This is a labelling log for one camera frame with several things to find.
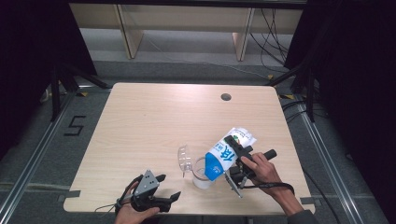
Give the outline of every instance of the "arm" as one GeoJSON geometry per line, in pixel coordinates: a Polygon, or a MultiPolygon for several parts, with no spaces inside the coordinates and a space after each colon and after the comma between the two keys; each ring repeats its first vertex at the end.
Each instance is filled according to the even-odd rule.
{"type": "MultiPolygon", "coordinates": [[[[269,162],[262,153],[253,154],[252,158],[253,161],[249,160],[246,157],[242,157],[241,161],[256,174],[256,177],[252,179],[254,185],[268,182],[282,182],[279,174],[276,171],[275,166],[271,162],[269,162]]],[[[317,223],[298,222],[298,220],[305,220],[299,219],[298,217],[306,217],[311,215],[311,220],[315,220],[315,217],[310,211],[305,211],[303,209],[299,201],[289,189],[283,187],[275,187],[261,190],[273,197],[274,200],[279,203],[286,216],[288,216],[289,223],[317,223]]]]}
{"type": "MultiPolygon", "coordinates": [[[[128,194],[131,194],[132,189],[138,185],[138,182],[134,183],[128,190],[128,194]]],[[[148,217],[152,217],[160,212],[160,208],[153,207],[143,212],[135,211],[130,203],[125,203],[117,214],[114,224],[139,224],[148,217]]]]}

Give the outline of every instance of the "human hand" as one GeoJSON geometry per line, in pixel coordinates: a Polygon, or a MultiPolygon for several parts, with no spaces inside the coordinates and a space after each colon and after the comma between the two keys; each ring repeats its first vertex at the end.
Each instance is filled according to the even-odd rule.
{"type": "MultiPolygon", "coordinates": [[[[269,162],[262,153],[255,153],[252,155],[253,161],[246,157],[242,157],[241,161],[250,168],[256,176],[251,179],[254,185],[262,183],[281,183],[282,180],[276,171],[275,166],[269,162]]],[[[287,190],[286,188],[276,187],[269,189],[262,189],[265,193],[275,197],[280,190],[287,190]]]]}
{"type": "MultiPolygon", "coordinates": [[[[242,157],[241,161],[256,174],[256,177],[251,180],[254,185],[274,182],[282,183],[275,166],[269,162],[262,153],[253,154],[252,158],[253,161],[246,157],[242,157]]],[[[272,196],[275,201],[280,204],[288,217],[304,210],[291,190],[287,188],[274,187],[261,190],[272,196]]]]}
{"type": "MultiPolygon", "coordinates": [[[[128,194],[131,194],[132,189],[136,188],[138,182],[132,184],[128,189],[128,194]]],[[[137,212],[134,210],[130,203],[126,203],[122,206],[117,214],[115,224],[139,224],[148,217],[152,217],[160,212],[159,207],[152,207],[143,212],[137,212]]]]}

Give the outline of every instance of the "round hole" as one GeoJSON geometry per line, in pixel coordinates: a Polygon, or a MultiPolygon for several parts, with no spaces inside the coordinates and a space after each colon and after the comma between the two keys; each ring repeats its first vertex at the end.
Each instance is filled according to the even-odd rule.
{"type": "Polygon", "coordinates": [[[230,100],[231,100],[231,95],[228,94],[228,93],[223,93],[223,94],[221,95],[221,99],[222,99],[223,101],[230,101],[230,100]]]}

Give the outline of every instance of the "black sleeve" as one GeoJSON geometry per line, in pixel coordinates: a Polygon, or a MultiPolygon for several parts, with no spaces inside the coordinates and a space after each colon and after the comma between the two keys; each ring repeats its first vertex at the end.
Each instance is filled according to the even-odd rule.
{"type": "Polygon", "coordinates": [[[310,210],[304,210],[288,217],[289,224],[318,224],[310,210]]]}

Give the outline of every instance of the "label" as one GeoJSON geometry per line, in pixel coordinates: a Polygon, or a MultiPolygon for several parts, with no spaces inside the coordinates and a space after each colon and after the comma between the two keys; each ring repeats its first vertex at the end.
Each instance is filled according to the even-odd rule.
{"type": "Polygon", "coordinates": [[[248,130],[244,128],[232,128],[205,154],[205,175],[210,180],[215,180],[235,163],[237,156],[233,149],[224,141],[231,135],[242,147],[248,147],[256,142],[248,130]]]}

